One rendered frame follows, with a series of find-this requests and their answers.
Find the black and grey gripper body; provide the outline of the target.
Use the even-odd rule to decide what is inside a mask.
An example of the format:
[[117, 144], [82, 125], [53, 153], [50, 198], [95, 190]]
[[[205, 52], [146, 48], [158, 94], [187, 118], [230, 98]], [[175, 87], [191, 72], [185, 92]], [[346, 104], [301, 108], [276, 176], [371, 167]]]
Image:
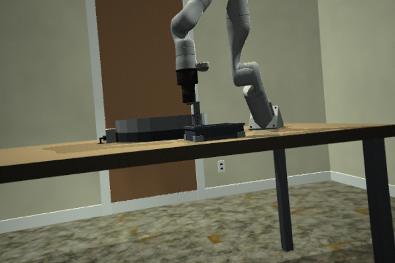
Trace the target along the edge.
[[195, 84], [198, 83], [198, 71], [206, 72], [209, 69], [208, 62], [197, 63], [193, 54], [176, 56], [177, 84], [182, 87], [182, 101], [195, 102]]

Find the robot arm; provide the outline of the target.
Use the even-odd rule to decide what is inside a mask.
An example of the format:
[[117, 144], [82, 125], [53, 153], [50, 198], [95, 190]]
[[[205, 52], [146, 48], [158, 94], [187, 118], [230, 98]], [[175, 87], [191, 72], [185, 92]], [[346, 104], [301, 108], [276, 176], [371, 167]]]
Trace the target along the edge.
[[[186, 6], [172, 19], [171, 32], [176, 56], [193, 54], [195, 44], [189, 31], [198, 23], [201, 15], [213, 0], [188, 0]], [[233, 82], [244, 86], [243, 95], [256, 124], [265, 125], [272, 119], [274, 110], [268, 100], [256, 62], [241, 64], [241, 51], [251, 28], [247, 0], [228, 0], [225, 20], [231, 51]]]

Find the red and green divided tray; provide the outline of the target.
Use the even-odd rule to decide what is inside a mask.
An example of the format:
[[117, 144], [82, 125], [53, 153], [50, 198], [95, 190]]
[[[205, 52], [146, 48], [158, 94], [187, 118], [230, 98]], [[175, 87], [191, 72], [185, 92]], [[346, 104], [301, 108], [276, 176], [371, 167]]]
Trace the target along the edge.
[[185, 131], [184, 140], [203, 142], [246, 137], [243, 125], [245, 123], [219, 123], [183, 127]]

